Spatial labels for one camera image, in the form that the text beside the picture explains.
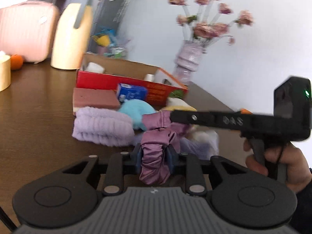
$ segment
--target pink sponge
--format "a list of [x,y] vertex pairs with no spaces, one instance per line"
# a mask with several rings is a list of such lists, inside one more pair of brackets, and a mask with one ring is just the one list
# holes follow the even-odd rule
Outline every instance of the pink sponge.
[[118,110],[120,107],[120,103],[113,90],[74,88],[73,92],[74,115],[80,108],[86,106]]

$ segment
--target cardboard box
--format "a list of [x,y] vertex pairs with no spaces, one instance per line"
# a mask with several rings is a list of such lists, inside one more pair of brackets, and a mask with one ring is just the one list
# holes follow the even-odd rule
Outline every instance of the cardboard box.
[[[104,74],[84,71],[89,62],[101,65]],[[144,81],[146,74],[154,75],[154,82]],[[76,87],[87,89],[116,90],[119,83],[147,88],[146,102],[165,106],[170,93],[185,95],[188,88],[162,68],[122,59],[111,59],[94,54],[84,54],[81,68],[77,71]]]

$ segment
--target hand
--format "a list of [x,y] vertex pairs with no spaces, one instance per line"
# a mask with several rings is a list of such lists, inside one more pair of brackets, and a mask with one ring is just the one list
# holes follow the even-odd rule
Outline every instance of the hand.
[[[249,151],[251,145],[248,140],[244,142],[244,151]],[[269,148],[265,152],[265,158],[267,161],[276,163],[280,155],[281,147]],[[291,143],[287,144],[284,148],[283,154],[280,158],[280,163],[287,164],[287,182],[288,188],[295,193],[303,190],[312,179],[312,174],[308,167],[307,160],[299,148],[296,148]],[[246,165],[252,171],[258,172],[265,176],[268,176],[268,169],[259,164],[254,155],[246,158]]]

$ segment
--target orange fruit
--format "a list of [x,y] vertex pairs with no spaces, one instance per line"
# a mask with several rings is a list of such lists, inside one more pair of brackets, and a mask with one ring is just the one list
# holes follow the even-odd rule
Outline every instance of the orange fruit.
[[11,56],[11,70],[18,70],[23,66],[24,59],[21,55],[14,54]]

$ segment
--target purple fabric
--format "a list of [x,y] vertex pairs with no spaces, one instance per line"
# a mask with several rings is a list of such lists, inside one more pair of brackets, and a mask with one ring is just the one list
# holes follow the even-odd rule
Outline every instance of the purple fabric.
[[[135,135],[131,144],[136,146],[138,143],[141,143],[142,137],[143,133]],[[219,155],[210,143],[190,141],[185,137],[180,139],[180,149],[181,153],[191,153],[202,160],[209,160],[211,156]]]
[[163,146],[172,144],[180,152],[180,138],[190,125],[179,124],[170,120],[171,111],[143,115],[142,122],[147,130],[141,140],[143,149],[142,171],[140,180],[145,184],[163,184],[169,178],[169,168],[164,163]]
[[80,141],[128,146],[134,135],[132,119],[126,114],[93,107],[84,107],[76,112],[72,136]]

